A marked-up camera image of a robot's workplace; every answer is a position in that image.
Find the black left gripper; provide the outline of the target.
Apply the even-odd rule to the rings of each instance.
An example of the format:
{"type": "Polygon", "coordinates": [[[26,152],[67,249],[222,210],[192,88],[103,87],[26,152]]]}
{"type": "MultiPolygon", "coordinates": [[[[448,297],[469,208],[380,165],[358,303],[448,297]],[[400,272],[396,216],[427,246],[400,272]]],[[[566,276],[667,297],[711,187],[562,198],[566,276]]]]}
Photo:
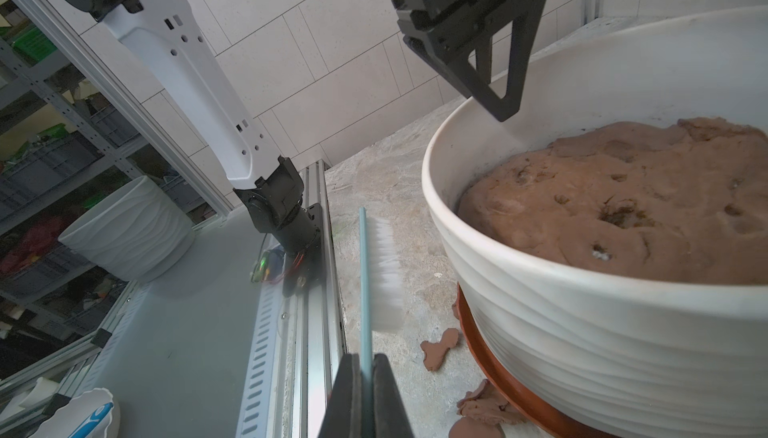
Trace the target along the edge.
{"type": "Polygon", "coordinates": [[[391,0],[403,41],[462,96],[498,121],[520,108],[546,0],[391,0]],[[503,92],[491,86],[493,38],[510,28],[503,92]]]}

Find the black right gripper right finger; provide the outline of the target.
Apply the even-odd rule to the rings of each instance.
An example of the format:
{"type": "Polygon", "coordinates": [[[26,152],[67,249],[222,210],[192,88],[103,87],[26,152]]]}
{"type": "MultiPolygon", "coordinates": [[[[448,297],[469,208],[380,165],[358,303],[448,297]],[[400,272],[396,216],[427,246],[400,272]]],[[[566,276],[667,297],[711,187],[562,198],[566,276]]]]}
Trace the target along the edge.
{"type": "Polygon", "coordinates": [[[373,360],[373,424],[376,438],[413,438],[390,361],[383,353],[373,360]]]}

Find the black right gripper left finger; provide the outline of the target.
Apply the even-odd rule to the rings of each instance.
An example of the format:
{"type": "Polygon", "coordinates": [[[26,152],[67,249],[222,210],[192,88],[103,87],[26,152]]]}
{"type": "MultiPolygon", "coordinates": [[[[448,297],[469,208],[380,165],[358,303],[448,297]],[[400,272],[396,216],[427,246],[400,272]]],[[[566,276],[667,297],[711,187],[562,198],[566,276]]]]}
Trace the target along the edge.
{"type": "Polygon", "coordinates": [[[327,403],[319,438],[362,436],[362,373],[358,354],[344,354],[327,403]]]}

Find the teal scrubbing brush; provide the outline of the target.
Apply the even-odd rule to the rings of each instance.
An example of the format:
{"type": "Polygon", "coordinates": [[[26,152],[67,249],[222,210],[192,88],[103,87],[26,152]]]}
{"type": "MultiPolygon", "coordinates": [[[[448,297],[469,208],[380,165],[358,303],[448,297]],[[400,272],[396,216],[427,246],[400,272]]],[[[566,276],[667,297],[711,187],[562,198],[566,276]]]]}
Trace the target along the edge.
{"type": "Polygon", "coordinates": [[[362,379],[362,435],[374,431],[373,336],[396,333],[404,322],[404,294],[400,257],[388,220],[359,210],[360,237],[360,366],[362,379]]]}

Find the white ceramic pot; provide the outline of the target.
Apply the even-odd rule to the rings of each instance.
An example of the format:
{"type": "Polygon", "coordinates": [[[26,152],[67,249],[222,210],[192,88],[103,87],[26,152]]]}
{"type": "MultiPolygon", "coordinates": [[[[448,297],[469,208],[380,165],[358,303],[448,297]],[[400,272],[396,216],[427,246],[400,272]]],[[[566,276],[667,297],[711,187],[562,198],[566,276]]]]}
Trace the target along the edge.
{"type": "Polygon", "coordinates": [[[466,100],[422,189],[493,355],[618,437],[767,433],[767,10],[552,48],[466,100]]]}

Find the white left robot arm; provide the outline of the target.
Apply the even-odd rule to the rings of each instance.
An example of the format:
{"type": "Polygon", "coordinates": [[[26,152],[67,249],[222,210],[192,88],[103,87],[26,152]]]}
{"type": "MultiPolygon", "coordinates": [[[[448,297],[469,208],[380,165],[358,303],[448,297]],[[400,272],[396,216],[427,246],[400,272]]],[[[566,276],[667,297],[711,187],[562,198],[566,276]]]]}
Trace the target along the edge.
{"type": "MultiPolygon", "coordinates": [[[[65,0],[145,64],[222,165],[256,229],[292,254],[316,247],[316,214],[290,159],[264,150],[188,0],[65,0]]],[[[392,0],[404,44],[499,121],[522,102],[546,0],[392,0]]]]}

